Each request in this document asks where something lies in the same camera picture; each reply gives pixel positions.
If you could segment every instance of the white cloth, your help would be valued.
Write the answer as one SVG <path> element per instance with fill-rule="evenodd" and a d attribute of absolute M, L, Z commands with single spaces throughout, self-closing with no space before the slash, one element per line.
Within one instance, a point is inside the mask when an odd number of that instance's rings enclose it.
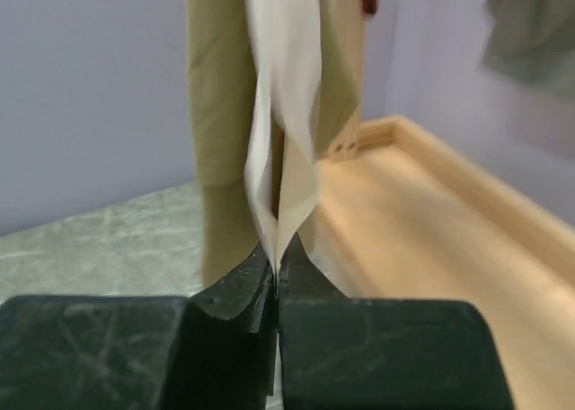
<path fill-rule="evenodd" d="M 320 0 L 245 0 L 257 72 L 244 169 L 247 197 L 274 271 L 319 197 L 312 114 L 322 76 Z M 271 109 L 285 132 L 279 218 L 271 210 Z"/>

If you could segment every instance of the floor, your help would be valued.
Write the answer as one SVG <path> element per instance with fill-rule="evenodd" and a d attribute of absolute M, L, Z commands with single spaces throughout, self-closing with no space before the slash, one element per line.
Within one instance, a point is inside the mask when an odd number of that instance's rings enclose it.
<path fill-rule="evenodd" d="M 188 183 L 4 236 L 0 301 L 24 293 L 192 295 L 201 289 L 200 232 L 199 189 Z M 278 374 L 269 409 L 282 408 L 280 384 Z"/>

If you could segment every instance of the wooden tray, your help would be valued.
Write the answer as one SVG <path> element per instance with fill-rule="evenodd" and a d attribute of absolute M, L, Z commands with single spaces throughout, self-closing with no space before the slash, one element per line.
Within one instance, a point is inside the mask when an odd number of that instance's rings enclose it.
<path fill-rule="evenodd" d="M 405 118 L 364 122 L 320 164 L 323 255 L 361 296 L 465 299 L 521 410 L 575 409 L 575 236 Z"/>

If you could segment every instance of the olive green cloth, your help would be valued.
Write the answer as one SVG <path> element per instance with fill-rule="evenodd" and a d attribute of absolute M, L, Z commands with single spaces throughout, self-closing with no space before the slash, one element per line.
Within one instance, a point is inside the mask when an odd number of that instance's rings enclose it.
<path fill-rule="evenodd" d="M 519 83 L 575 95 L 575 0 L 489 0 L 484 62 Z"/>
<path fill-rule="evenodd" d="M 358 106 L 328 0 L 321 0 L 321 16 L 323 68 L 314 126 L 318 156 Z M 204 211 L 202 274 L 208 286 L 258 242 L 243 183 L 256 85 L 244 0 L 188 0 L 188 34 L 191 127 Z M 277 199 L 283 133 L 275 122 L 272 144 Z M 308 250 L 314 246 L 313 227 L 308 219 L 299 232 Z"/>

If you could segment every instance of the wooden panel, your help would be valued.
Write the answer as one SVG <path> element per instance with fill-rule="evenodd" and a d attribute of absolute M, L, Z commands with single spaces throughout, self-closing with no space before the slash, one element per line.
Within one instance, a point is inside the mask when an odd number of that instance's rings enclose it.
<path fill-rule="evenodd" d="M 373 148 L 376 125 L 389 132 Z M 318 219 L 366 296 L 465 299 L 493 331 L 520 410 L 575 408 L 575 236 L 404 119 L 321 162 Z"/>
<path fill-rule="evenodd" d="M 361 96 L 366 35 L 361 0 L 332 0 L 332 14 L 341 47 L 348 58 L 351 74 L 354 76 L 358 94 Z M 360 122 L 361 105 L 351 115 L 340 135 L 328 149 L 327 155 L 330 159 L 348 159 L 357 154 L 358 125 Z"/>

